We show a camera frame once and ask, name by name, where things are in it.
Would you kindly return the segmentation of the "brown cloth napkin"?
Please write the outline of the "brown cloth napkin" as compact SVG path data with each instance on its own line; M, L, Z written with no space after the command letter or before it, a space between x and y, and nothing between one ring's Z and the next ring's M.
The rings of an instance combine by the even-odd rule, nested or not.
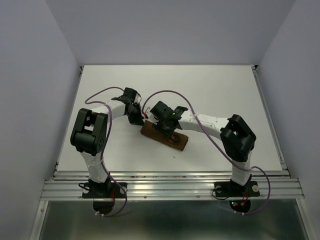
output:
M140 133L149 139L152 139L158 143L161 143L161 144L166 145L170 148L179 150L181 152L185 149L185 147L189 141L189 137L187 135L184 135L182 133L178 133L175 131L171 135L166 135L166 134L156 130L153 127L153 125L154 124L152 122L146 120L140 130ZM178 135L180 137L179 144L171 144L170 142L168 142L168 137L170 137L172 135Z

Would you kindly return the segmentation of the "brown wooden spoon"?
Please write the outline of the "brown wooden spoon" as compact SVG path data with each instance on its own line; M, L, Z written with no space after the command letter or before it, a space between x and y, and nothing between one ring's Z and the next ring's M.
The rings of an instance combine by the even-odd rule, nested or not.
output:
M173 145L178 145L180 143L180 137L176 134L173 134L168 137L167 141L170 142Z

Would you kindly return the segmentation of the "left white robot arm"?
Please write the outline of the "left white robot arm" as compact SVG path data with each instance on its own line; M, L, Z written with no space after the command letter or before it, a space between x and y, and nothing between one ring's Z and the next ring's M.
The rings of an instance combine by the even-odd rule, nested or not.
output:
M71 132L70 143L83 157L88 169L88 186L80 187L94 190L100 197L111 193L112 177L104 164L104 150L111 134L113 120L126 116L131 125L144 124L140 105L141 95L132 88L120 88L122 95L113 97L108 103L93 98L107 90L108 87L85 100L86 105L100 104L94 109L81 108Z

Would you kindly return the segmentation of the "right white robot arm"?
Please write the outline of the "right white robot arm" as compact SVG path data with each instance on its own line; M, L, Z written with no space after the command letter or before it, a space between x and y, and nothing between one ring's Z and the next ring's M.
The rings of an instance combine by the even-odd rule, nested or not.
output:
M257 137L240 115L213 117L195 113L183 106L172 109L162 101L149 108L146 115L153 123L153 128L168 137L179 129L204 133L220 140L224 148L222 153L232 164L231 192L242 195L248 190L251 154Z

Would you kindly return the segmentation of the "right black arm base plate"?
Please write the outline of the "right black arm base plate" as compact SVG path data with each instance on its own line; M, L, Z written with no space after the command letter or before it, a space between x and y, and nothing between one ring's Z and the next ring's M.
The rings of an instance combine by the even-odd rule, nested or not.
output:
M215 196L218 198L236 198L236 197L259 197L258 183L249 181L244 186L230 181L218 181L214 183Z

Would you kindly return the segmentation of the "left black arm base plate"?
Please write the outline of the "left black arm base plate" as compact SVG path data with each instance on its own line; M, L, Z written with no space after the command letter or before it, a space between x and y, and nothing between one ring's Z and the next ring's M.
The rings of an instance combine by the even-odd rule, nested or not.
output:
M84 182L78 186L82 190L83 199L125 199L124 191L114 182Z

